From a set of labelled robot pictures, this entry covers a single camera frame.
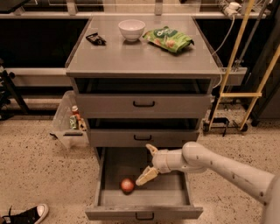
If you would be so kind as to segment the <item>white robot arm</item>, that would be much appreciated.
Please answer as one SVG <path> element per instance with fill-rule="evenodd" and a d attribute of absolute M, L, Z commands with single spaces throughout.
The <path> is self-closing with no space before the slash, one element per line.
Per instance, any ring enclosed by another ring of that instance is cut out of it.
<path fill-rule="evenodd" d="M 159 173 L 179 171 L 203 172 L 210 169 L 255 200 L 263 204 L 261 224 L 280 224 L 280 176 L 223 157 L 196 142 L 188 142 L 178 150 L 159 150 L 151 144 L 152 167 L 147 166 L 136 180 L 146 184 Z"/>

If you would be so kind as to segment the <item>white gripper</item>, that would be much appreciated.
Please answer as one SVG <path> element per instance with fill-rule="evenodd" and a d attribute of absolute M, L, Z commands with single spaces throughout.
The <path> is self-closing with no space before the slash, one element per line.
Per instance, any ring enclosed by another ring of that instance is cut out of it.
<path fill-rule="evenodd" d="M 143 186 L 156 178 L 159 173 L 172 171 L 186 172 L 187 162 L 182 155 L 182 150 L 158 150 L 152 144 L 147 143 L 145 147 L 152 155 L 152 167 L 147 166 L 136 180 L 137 186 Z"/>

